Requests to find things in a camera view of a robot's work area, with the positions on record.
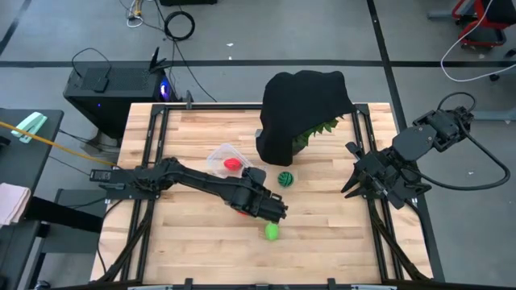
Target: cable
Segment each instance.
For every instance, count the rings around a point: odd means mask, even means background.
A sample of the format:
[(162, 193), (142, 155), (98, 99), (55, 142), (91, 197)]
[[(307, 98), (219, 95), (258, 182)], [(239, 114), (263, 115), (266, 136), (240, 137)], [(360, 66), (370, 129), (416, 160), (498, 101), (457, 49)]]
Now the cable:
[[(82, 142), (82, 143), (84, 143), (84, 144), (86, 144), (86, 145), (88, 145), (88, 146), (90, 146), (92, 148), (95, 148), (95, 149), (99, 150), (100, 152), (111, 153), (111, 154), (119, 154), (120, 153), (119, 151), (107, 151), (107, 150), (104, 150), (104, 149), (102, 149), (102, 148), (100, 148), (98, 146), (95, 146), (95, 145), (91, 144), (91, 143), (96, 143), (93, 140), (88, 140), (86, 138), (82, 138), (82, 137), (71, 135), (71, 134), (68, 134), (68, 133), (65, 133), (65, 132), (61, 132), (61, 130), (59, 132), (65, 134), (65, 135), (68, 135), (69, 137), (71, 137), (73, 139), (76, 139), (77, 141)], [(103, 144), (103, 143), (96, 143), (96, 144), (98, 144), (99, 146), (107, 146), (107, 147), (118, 148), (116, 146), (111, 146), (111, 145), (107, 145), (107, 144)]]
[[(132, 9), (135, 5), (138, 5), (138, 4), (136, 4), (136, 0), (132, 0), (131, 8), (128, 11), (130, 13), (126, 14), (126, 18), (127, 18), (126, 25), (129, 28), (137, 28), (137, 27), (140, 27), (144, 23), (144, 19), (141, 17), (141, 10), (138, 10), (138, 8), (136, 7), (136, 11), (134, 13), (132, 12)], [(134, 19), (138, 19), (139, 23), (136, 25), (129, 24), (129, 21), (134, 20)]]
[(72, 67), (73, 67), (73, 70), (77, 73), (77, 75), (82, 78), (82, 75), (79, 73), (79, 71), (77, 71), (77, 68), (75, 67), (75, 63), (73, 62), (75, 60), (75, 58), (80, 55), (81, 53), (85, 52), (85, 51), (89, 51), (89, 50), (92, 50), (92, 51), (95, 51), (97, 52), (99, 55), (101, 55), (104, 60), (106, 60), (106, 62), (108, 63), (108, 65), (110, 66), (107, 71), (106, 71), (106, 74), (104, 75), (104, 77), (107, 77), (107, 74), (110, 73), (110, 70), (111, 70), (111, 62), (107, 59), (106, 56), (104, 56), (100, 51), (98, 51), (97, 49), (95, 48), (85, 48), (83, 50), (81, 50), (80, 52), (76, 53), (75, 56), (72, 57)]
[[(446, 97), (443, 98), (443, 100), (441, 100), (437, 106), (438, 110), (441, 109), (441, 105), (450, 97), (452, 96), (455, 96), (455, 95), (458, 95), (458, 94), (464, 94), (466, 96), (469, 96), (472, 100), (473, 100), (473, 104), (472, 106), (468, 109), (468, 111), (470, 110), (473, 110), (475, 108), (475, 105), (476, 105), (476, 99), (473, 95), (469, 94), (469, 93), (465, 93), (465, 92), (456, 92), (456, 93), (451, 93), (449, 95), (447, 95)], [(503, 164), (496, 156), (494, 156), (487, 148), (485, 148), (484, 146), (482, 146), (482, 144), (478, 143), (478, 141), (476, 141), (470, 134), (469, 132), (466, 130), (466, 128), (464, 127), (464, 124), (459, 120), (459, 119), (456, 119), (456, 121), (459, 123), (459, 127), (460, 129), (462, 130), (462, 132), (466, 135), (466, 137), (473, 143), (475, 144), (482, 152), (484, 152), (495, 164), (497, 164), (505, 173), (504, 177), (501, 178), (499, 181), (496, 181), (496, 182), (493, 182), (493, 183), (490, 183), (490, 184), (483, 184), (483, 185), (476, 185), (476, 186), (456, 186), (456, 185), (449, 185), (449, 184), (444, 184), (442, 182), (439, 182), (437, 180), (434, 180), (424, 174), (422, 174), (421, 172), (413, 169), (413, 168), (410, 168), (410, 167), (404, 167), (403, 169), (405, 170), (408, 170), (410, 172), (412, 172), (413, 174), (431, 182), (432, 184), (435, 184), (439, 187), (442, 187), (444, 189), (453, 189), (453, 190), (460, 190), (460, 191), (474, 191), (474, 190), (484, 190), (484, 189), (492, 189), (492, 188), (495, 188), (497, 186), (500, 186), (502, 184), (504, 184), (505, 182), (507, 182), (510, 178), (510, 170), (506, 167), (505, 164)]]
[[(172, 32), (170, 32), (170, 30), (169, 30), (169, 24), (170, 24), (170, 21), (172, 21), (172, 19), (174, 19), (174, 17), (177, 17), (177, 16), (179, 16), (179, 15), (183, 15), (183, 16), (185, 16), (185, 17), (190, 21), (190, 24), (191, 24), (191, 26), (192, 26), (192, 27), (190, 28), (190, 31), (189, 31), (186, 35), (184, 35), (184, 36), (175, 36), (175, 35), (173, 35), (173, 34), (172, 34)], [(165, 33), (168, 37), (170, 37), (170, 38), (172, 38), (172, 39), (174, 39), (174, 40), (176, 40), (176, 41), (182, 41), (182, 40), (186, 40), (186, 39), (190, 38), (190, 36), (192, 36), (192, 34), (193, 34), (193, 33), (194, 33), (194, 31), (195, 31), (195, 21), (194, 21), (194, 17), (192, 17), (192, 15), (191, 15), (190, 13), (184, 12), (183, 10), (172, 12), (172, 13), (171, 13), (171, 14), (169, 14), (169, 15), (167, 16), (167, 18), (166, 18), (166, 19), (164, 19), (163, 21), (164, 21), (164, 25), (163, 25), (163, 26), (164, 26), (164, 33)]]
[(489, 77), (490, 75), (493, 75), (493, 74), (498, 74), (498, 73), (503, 73), (505, 71), (508, 71), (512, 68), (516, 68), (516, 64), (513, 64), (507, 68), (504, 68), (504, 69), (501, 69), (499, 71), (496, 71), (496, 72), (490, 72), (490, 73), (486, 73), (486, 74), (483, 74), (481, 76), (478, 76), (478, 77), (472, 77), (470, 79), (463, 79), (463, 80), (460, 80), (460, 79), (455, 79), (453, 77), (450, 77), (450, 75), (447, 73), (446, 69), (444, 68), (444, 59), (446, 58), (446, 56), (450, 53), (450, 51), (459, 43), (462, 41), (462, 39), (466, 38), (466, 36), (468, 36), (470, 33), (472, 33), (477, 27), (479, 27), (482, 23), (482, 21), (484, 20), (485, 16), (487, 15), (487, 12), (489, 11), (489, 8), (491, 7), (491, 4), (493, 3), (493, 0), (491, 0), (489, 2), (489, 4), (487, 5), (487, 7), (485, 8), (485, 11), (484, 11), (484, 15), (482, 15), (481, 19), (478, 21), (478, 24), (470, 31), (468, 31), (468, 33), (466, 33), (465, 35), (462, 35), (461, 38), (459, 38), (459, 40), (457, 40), (449, 49), (448, 51), (444, 54), (443, 58), (441, 59), (441, 69), (443, 70), (444, 74), (446, 75), (446, 77), (448, 77), (450, 80), (452, 81), (456, 81), (456, 82), (467, 82), (467, 81), (476, 81), (478, 79), (481, 79), (482, 77)]
[[(122, 202), (123, 200), (119, 200), (117, 202), (115, 202), (113, 204), (113, 206), (111, 206), (107, 211), (106, 213), (104, 213), (104, 218), (107, 217), (107, 214), (113, 210), (115, 208), (115, 206), (119, 205), (120, 202)], [(104, 270), (104, 275), (107, 273), (107, 270), (106, 270), (106, 263), (104, 263), (104, 258), (102, 257), (102, 255), (100, 254), (100, 248), (98, 247), (98, 243), (97, 243), (97, 254), (98, 254), (98, 259), (100, 259), (100, 264), (102, 265), (102, 269)]]
[(84, 137), (79, 137), (79, 136), (76, 136), (76, 135), (73, 135), (73, 134), (70, 134), (64, 130), (61, 130), (59, 129), (59, 133), (62, 133), (62, 134), (65, 134), (65, 135), (68, 135), (74, 139), (77, 139), (78, 141), (81, 141), (81, 142), (91, 142), (91, 143), (95, 143), (96, 145), (99, 145), (99, 146), (106, 146), (106, 147), (113, 147), (113, 148), (119, 148), (118, 146), (115, 146), (115, 145), (109, 145), (109, 144), (105, 144), (105, 143), (100, 143), (98, 141), (93, 141), (93, 140), (88, 140), (87, 138), (84, 138)]
[[(164, 22), (164, 21), (165, 21), (165, 17), (163, 16), (163, 13), (161, 12), (161, 9), (160, 9), (160, 6), (159, 6), (159, 4), (158, 4), (157, 0), (148, 0), (148, 1), (154, 1), (154, 3), (156, 4), (156, 8), (157, 8), (157, 10), (158, 10), (158, 13), (160, 14), (160, 18), (161, 18), (161, 19), (162, 19), (162, 21)], [(120, 5), (122, 5), (122, 6), (126, 9), (126, 11), (128, 11), (128, 10), (129, 10), (129, 8), (128, 8), (127, 6), (123, 5), (122, 0), (119, 0), (119, 2), (120, 2)], [(180, 10), (181, 12), (184, 12), (184, 11), (182, 10), (181, 6), (180, 6), (180, 5), (178, 5), (178, 6), (179, 6), (179, 10)], [(181, 49), (179, 48), (179, 46), (177, 45), (177, 42), (176, 42), (176, 41), (181, 41), (181, 40), (183, 40), (183, 39), (179, 39), (179, 38), (178, 38), (178, 39), (174, 39), (173, 37), (170, 37), (169, 35), (167, 35), (167, 33), (166, 33), (165, 29), (161, 29), (161, 28), (159, 28), (159, 27), (155, 27), (155, 26), (153, 26), (153, 25), (151, 25), (151, 24), (148, 24), (148, 23), (146, 23), (143, 19), (142, 19), (142, 24), (143, 24), (143, 25), (145, 25), (145, 26), (147, 26), (147, 27), (150, 27), (150, 28), (153, 28), (153, 29), (156, 29), (156, 30), (158, 30), (158, 31), (161, 31), (161, 32), (165, 33), (165, 36), (167, 37), (167, 39), (171, 40), (171, 41), (173, 42), (173, 44), (174, 44), (174, 47), (175, 47), (175, 48), (177, 48), (177, 51), (179, 52), (179, 55), (181, 56), (181, 60), (183, 60), (183, 63), (185, 64), (185, 67), (188, 69), (188, 71), (189, 71), (190, 75), (192, 76), (192, 78), (193, 78), (193, 80), (195, 81), (195, 83), (197, 84), (197, 86), (202, 90), (202, 92), (204, 92), (204, 93), (206, 94), (206, 96), (208, 96), (208, 97), (209, 97), (210, 99), (212, 99), (214, 102), (218, 102), (218, 101), (217, 101), (217, 100), (216, 100), (216, 99), (215, 99), (215, 98), (214, 98), (210, 93), (208, 93), (208, 92), (204, 89), (204, 87), (201, 85), (201, 83), (199, 82), (199, 80), (195, 77), (194, 72), (192, 72), (192, 69), (190, 68), (190, 66), (188, 66), (188, 62), (186, 61), (185, 57), (183, 56), (183, 53), (181, 52)]]
[(426, 245), (425, 248), (427, 249), (427, 255), (430, 257), (430, 251), (428, 250), (428, 233), (422, 222), (423, 219), (422, 219), (421, 211), (419, 211), (418, 207), (412, 201), (406, 200), (405, 203), (416, 213), (416, 215), (419, 218), (419, 221), (420, 221), (419, 224), (421, 225), (422, 239)]
[(56, 158), (56, 157), (54, 157), (54, 156), (49, 155), (49, 156), (48, 156), (48, 158), (50, 158), (50, 159), (52, 159), (52, 160), (55, 160), (55, 161), (59, 162), (60, 164), (66, 165), (66, 166), (68, 166), (68, 167), (70, 167), (70, 168), (72, 168), (72, 169), (75, 169), (75, 170), (79, 171), (79, 172), (80, 172), (80, 173), (82, 173), (82, 174), (86, 174), (87, 176), (89, 176), (89, 174), (88, 174), (88, 173), (86, 173), (86, 172), (82, 171), (81, 169), (76, 168), (76, 167), (74, 167), (74, 166), (72, 166), (72, 165), (70, 165), (70, 164), (67, 164), (66, 162), (61, 161), (61, 160), (57, 159), (57, 158)]
[(470, 93), (466, 93), (466, 92), (454, 92), (454, 93), (450, 93), (448, 94), (446, 97), (443, 97), (443, 99), (439, 102), (439, 104), (437, 105), (437, 110), (441, 110), (441, 106), (443, 105), (443, 103), (450, 97), (453, 97), (453, 96), (456, 96), (456, 95), (466, 95), (468, 97), (470, 97), (473, 101), (473, 104), (469, 107), (468, 109), (468, 113), (471, 113), (472, 110), (475, 109), (476, 107), (476, 98), (471, 95)]
[(490, 183), (490, 184), (483, 184), (483, 185), (476, 185), (476, 186), (455, 186), (455, 185), (449, 185), (449, 184), (444, 184), (442, 182), (439, 182), (437, 180), (434, 180), (424, 174), (422, 174), (421, 172), (418, 172), (417, 170), (414, 170), (412, 168), (404, 168), (410, 172), (412, 172), (413, 174), (425, 179), (425, 180), (428, 180), (429, 182), (431, 182), (432, 184), (435, 184), (439, 187), (442, 187), (444, 189), (453, 189), (453, 190), (460, 190), (460, 191), (474, 191), (474, 190), (485, 190), (485, 189), (492, 189), (492, 188), (495, 188), (495, 187), (498, 187), (502, 184), (504, 184), (505, 182), (507, 182), (510, 178), (510, 170), (498, 159), (496, 158), (493, 154), (491, 154), (491, 152), (489, 152), (489, 150), (487, 150), (484, 146), (482, 146), (482, 144), (478, 143), (469, 133), (468, 131), (466, 130), (466, 128), (464, 128), (464, 124), (462, 122), (459, 122), (459, 126), (460, 126), (460, 129), (464, 132), (464, 134), (466, 135), (466, 137), (468, 137), (468, 139), (473, 142), (473, 144), (475, 144), (477, 147), (479, 147), (479, 149), (481, 149), (492, 161), (494, 161), (494, 163), (496, 163), (505, 173), (504, 177), (501, 178), (499, 181), (496, 181), (496, 182), (493, 182), (493, 183)]
[(174, 76), (174, 74), (172, 73), (172, 68), (174, 67), (175, 55), (176, 55), (176, 46), (173, 45), (172, 46), (172, 64), (170, 65), (170, 68), (169, 68), (169, 80), (170, 80), (170, 87), (172, 88), (172, 91), (174, 92), (176, 97), (179, 97), (177, 95), (177, 91), (176, 91), (176, 76)]
[(97, 244), (97, 254), (98, 254), (98, 259), (100, 259), (100, 264), (102, 265), (102, 270), (104, 270), (104, 274), (106, 274), (107, 273), (106, 263), (104, 263), (104, 258), (100, 254), (100, 249), (98, 247), (98, 244)]
[[(158, 4), (158, 1), (157, 0), (154, 0), (154, 4), (156, 4), (156, 8), (158, 10), (158, 12), (160, 13), (160, 17), (161, 19), (163, 20), (163, 22), (165, 23), (165, 18), (163, 16), (163, 13), (161, 12), (161, 9), (160, 9), (160, 6)], [(179, 55), (181, 56), (181, 59), (183, 60), (183, 63), (185, 64), (185, 67), (188, 69), (190, 75), (192, 76), (193, 80), (195, 81), (195, 83), (199, 86), (199, 88), (208, 96), (210, 97), (214, 102), (217, 102), (217, 100), (211, 96), (205, 89), (204, 87), (202, 87), (202, 85), (199, 83), (199, 80), (195, 77), (194, 73), (192, 72), (192, 69), (190, 68), (190, 66), (188, 66), (188, 63), (186, 62), (186, 59), (185, 57), (183, 56), (183, 53), (181, 52), (181, 49), (179, 48), (179, 45), (177, 44), (177, 41), (173, 38), (173, 37), (169, 37), (166, 32), (165, 32), (165, 35), (167, 36), (167, 38), (169, 40), (171, 40), (173, 42), (173, 45), (177, 48), (177, 52), (179, 52)]]
[(88, 205), (94, 205), (100, 201), (105, 201), (106, 198), (105, 197), (102, 197), (102, 198), (99, 198), (99, 199), (96, 199), (94, 201), (90, 201), (90, 202), (87, 202), (85, 204), (81, 204), (81, 205), (65, 205), (66, 207), (69, 207), (69, 208), (72, 208), (72, 209), (80, 209), (81, 207), (85, 207), (85, 206), (88, 206)]
[(91, 160), (91, 161), (94, 161), (94, 162), (98, 162), (98, 163), (100, 163), (100, 164), (105, 164), (105, 165), (110, 165), (110, 166), (116, 166), (116, 164), (111, 163), (111, 162), (109, 162), (109, 161), (105, 161), (105, 160), (97, 159), (97, 158), (94, 158), (94, 157), (90, 157), (90, 156), (84, 155), (84, 154), (79, 153), (79, 152), (75, 152), (75, 151), (73, 151), (73, 150), (71, 150), (71, 149), (68, 149), (67, 147), (63, 147), (63, 146), (61, 146), (61, 145), (60, 145), (60, 144), (58, 144), (58, 143), (55, 143), (55, 142), (52, 142), (52, 141), (50, 141), (50, 140), (48, 140), (48, 139), (45, 139), (45, 138), (39, 137), (38, 135), (31, 134), (31, 133), (29, 133), (29, 132), (27, 132), (27, 131), (25, 131), (25, 130), (20, 130), (20, 129), (18, 129), (17, 127), (12, 126), (12, 125), (10, 125), (10, 124), (7, 124), (7, 123), (5, 123), (5, 122), (0, 122), (0, 126), (3, 126), (3, 127), (7, 128), (7, 129), (9, 129), (9, 130), (16, 131), (16, 132), (21, 133), (21, 134), (23, 134), (23, 135), (26, 135), (26, 136), (32, 137), (32, 138), (33, 138), (33, 139), (35, 139), (35, 140), (38, 140), (38, 141), (43, 142), (43, 143), (45, 143), (45, 144), (48, 144), (48, 145), (51, 145), (51, 146), (57, 147), (57, 148), (61, 149), (62, 151), (66, 151), (66, 152), (68, 152), (68, 153), (70, 153), (70, 154), (73, 154), (73, 155), (76, 155), (76, 156), (82, 157), (82, 158), (84, 158), (84, 159)]

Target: red object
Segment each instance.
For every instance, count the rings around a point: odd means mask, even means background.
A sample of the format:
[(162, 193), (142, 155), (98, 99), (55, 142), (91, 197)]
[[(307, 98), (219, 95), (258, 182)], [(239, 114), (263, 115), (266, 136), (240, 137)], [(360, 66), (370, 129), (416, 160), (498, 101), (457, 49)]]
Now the red object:
[[(462, 4), (464, 3), (464, 1), (465, 0), (459, 0), (457, 5), (453, 8), (453, 11), (451, 12), (451, 15), (453, 16), (454, 19), (457, 19), (457, 20), (460, 19), (461, 15), (457, 14), (457, 11), (462, 7)], [(474, 7), (475, 12), (476, 12), (477, 20), (471, 21), (462, 30), (462, 32), (459, 34), (459, 38), (461, 38), (466, 33), (470, 32), (478, 24), (479, 20), (482, 19), (482, 17), (484, 16), (485, 6), (487, 6), (487, 3), (489, 3), (489, 1), (484, 1), (483, 2), (483, 0), (475, 0), (475, 2), (473, 4), (473, 7)], [(494, 4), (495, 3), (491, 4), (491, 7), (489, 8), (489, 11), (491, 11), (491, 9), (493, 9)], [(509, 27), (509, 26), (511, 26), (513, 24), (513, 23), (496, 23), (496, 22), (491, 22), (491, 21), (488, 20), (488, 18), (489, 17), (485, 17), (484, 20), (482, 20), (482, 23), (480, 23), (479, 27), (489, 27), (489, 28), (493, 28), (493, 29), (504, 30), (504, 29), (506, 29), (507, 27)], [(468, 37), (462, 39), (462, 41), (461, 41), (461, 43), (463, 43), (463, 44), (483, 46), (483, 47), (501, 46), (501, 45), (504, 44), (504, 42), (471, 41), (471, 40), (468, 40)]]
[(242, 163), (236, 158), (224, 160), (224, 167), (229, 171), (239, 171), (242, 168)]

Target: blue light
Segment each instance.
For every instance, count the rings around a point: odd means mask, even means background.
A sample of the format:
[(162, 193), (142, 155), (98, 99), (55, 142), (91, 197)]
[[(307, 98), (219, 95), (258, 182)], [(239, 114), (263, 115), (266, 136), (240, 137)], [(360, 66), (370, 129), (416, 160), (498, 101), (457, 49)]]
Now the blue light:
[(160, 94), (164, 101), (170, 102), (170, 84), (166, 77), (161, 81)]

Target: black cloth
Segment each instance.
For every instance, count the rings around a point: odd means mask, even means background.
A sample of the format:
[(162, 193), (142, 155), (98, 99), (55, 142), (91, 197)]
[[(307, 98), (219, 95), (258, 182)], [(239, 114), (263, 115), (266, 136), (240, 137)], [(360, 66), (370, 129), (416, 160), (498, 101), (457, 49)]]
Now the black cloth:
[(278, 73), (265, 86), (263, 131), (256, 138), (260, 158), (268, 164), (291, 165), (293, 138), (354, 110), (341, 72)]

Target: green ball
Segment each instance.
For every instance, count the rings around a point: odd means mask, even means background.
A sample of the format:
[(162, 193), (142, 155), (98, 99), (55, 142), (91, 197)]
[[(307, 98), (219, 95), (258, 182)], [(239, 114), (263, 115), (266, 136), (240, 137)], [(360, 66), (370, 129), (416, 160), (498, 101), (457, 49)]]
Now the green ball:
[(277, 239), (277, 237), (280, 235), (280, 227), (277, 224), (269, 223), (265, 227), (265, 237), (269, 241), (274, 241)]
[(289, 187), (293, 183), (293, 176), (290, 172), (282, 172), (277, 177), (277, 182), (283, 187)]

